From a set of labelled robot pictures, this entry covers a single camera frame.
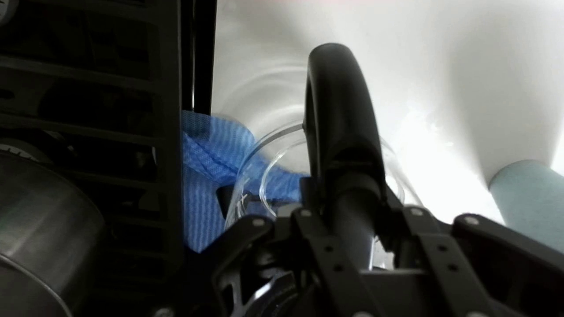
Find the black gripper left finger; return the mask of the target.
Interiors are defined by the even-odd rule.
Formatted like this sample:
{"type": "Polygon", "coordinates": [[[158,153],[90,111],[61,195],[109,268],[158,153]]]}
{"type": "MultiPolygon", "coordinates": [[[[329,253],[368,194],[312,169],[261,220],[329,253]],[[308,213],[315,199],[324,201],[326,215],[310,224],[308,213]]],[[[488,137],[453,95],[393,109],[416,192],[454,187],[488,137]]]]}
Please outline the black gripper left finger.
{"type": "Polygon", "coordinates": [[[248,215],[209,248],[216,317],[380,317],[342,243],[308,209],[248,215]]]}

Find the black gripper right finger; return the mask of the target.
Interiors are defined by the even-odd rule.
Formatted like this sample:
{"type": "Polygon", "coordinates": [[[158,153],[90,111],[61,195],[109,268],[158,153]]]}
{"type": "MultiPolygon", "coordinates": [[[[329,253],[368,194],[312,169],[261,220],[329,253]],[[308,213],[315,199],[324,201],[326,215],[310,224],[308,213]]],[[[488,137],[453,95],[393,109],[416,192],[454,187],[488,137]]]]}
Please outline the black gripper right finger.
{"type": "Polygon", "coordinates": [[[403,206],[389,225],[400,268],[419,268],[447,317],[564,317],[564,255],[486,216],[451,225],[403,206]]]}

